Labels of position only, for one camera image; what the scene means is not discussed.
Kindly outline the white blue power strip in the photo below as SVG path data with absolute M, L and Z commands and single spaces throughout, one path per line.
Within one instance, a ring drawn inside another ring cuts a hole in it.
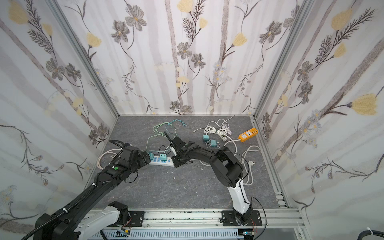
M 160 157 L 155 156 L 151 162 L 150 165 L 156 165 L 156 166 L 165 166 L 165 167 L 174 167 L 174 163 L 172 161 L 172 158 L 167 158 L 167 160 L 161 160 Z

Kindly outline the orange power strip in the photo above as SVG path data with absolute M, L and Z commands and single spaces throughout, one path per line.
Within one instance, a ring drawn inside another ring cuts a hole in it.
M 252 129 L 240 134 L 238 139 L 243 143 L 243 142 L 255 137 L 257 134 L 258 134 L 258 130 L 255 128 L 252 128 Z

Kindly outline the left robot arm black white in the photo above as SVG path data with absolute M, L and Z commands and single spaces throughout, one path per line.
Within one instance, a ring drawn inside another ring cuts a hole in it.
M 151 162 L 150 155 L 126 143 L 107 167 L 96 175 L 88 186 L 70 203 L 48 215 L 43 214 L 35 228 L 23 239 L 28 240 L 79 240 L 87 239 L 85 230 L 78 225 L 86 214 L 109 192 L 119 186 L 133 173 Z

